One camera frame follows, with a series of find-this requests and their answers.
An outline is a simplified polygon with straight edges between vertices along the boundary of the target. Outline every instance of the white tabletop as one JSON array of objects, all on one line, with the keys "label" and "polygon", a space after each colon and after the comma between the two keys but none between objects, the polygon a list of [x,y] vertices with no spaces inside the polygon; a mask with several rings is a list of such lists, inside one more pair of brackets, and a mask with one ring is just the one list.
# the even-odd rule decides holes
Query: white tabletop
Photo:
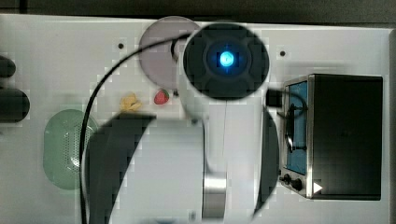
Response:
[{"label": "white tabletop", "polygon": [[[0,15],[0,54],[17,65],[16,74],[0,82],[24,91],[31,101],[25,120],[0,124],[1,223],[79,223],[78,192],[58,189],[44,174],[44,129],[63,109],[85,109],[98,80],[136,49],[152,22]],[[245,25],[268,49],[270,86],[311,73],[378,75],[385,82],[382,199],[308,201],[278,184],[253,223],[388,223],[389,30]],[[118,49],[119,43],[125,48]],[[286,51],[285,57],[279,56],[281,50]],[[159,87],[143,75],[137,60],[132,58],[105,84],[92,116],[102,124],[119,111],[120,98],[133,91],[144,104],[143,112],[184,118],[178,99],[164,106],[152,102]]]}]

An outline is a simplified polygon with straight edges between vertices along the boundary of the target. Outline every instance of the small toy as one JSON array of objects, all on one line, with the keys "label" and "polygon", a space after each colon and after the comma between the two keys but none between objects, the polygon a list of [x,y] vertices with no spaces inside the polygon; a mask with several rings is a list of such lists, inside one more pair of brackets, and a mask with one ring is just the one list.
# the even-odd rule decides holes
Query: small toy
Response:
[{"label": "small toy", "polygon": [[137,100],[134,93],[129,94],[121,99],[120,110],[121,112],[137,111],[142,106],[142,103]]}]

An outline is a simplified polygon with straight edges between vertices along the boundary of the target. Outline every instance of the gray disc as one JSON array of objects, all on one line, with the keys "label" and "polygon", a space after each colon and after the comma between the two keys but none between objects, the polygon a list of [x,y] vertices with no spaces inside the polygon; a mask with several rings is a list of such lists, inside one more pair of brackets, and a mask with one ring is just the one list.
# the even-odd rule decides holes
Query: gray disc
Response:
[{"label": "gray disc", "polygon": [[[152,44],[165,38],[192,33],[200,27],[195,22],[183,17],[165,17],[150,25],[140,39],[139,47]],[[177,41],[175,56],[178,57],[186,40]],[[156,85],[175,90],[177,88],[177,62],[171,54],[172,43],[160,45],[139,54],[140,66],[148,79]]]}]

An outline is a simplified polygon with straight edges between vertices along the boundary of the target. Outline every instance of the green mesh lid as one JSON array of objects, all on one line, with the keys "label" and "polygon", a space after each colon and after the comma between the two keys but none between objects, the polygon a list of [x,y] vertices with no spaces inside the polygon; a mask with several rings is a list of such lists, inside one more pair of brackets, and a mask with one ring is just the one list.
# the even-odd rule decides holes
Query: green mesh lid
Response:
[{"label": "green mesh lid", "polygon": [[[78,189],[79,135],[84,113],[68,109],[54,115],[44,132],[44,172],[47,178],[61,189]],[[85,147],[97,130],[90,118],[85,137]]]}]

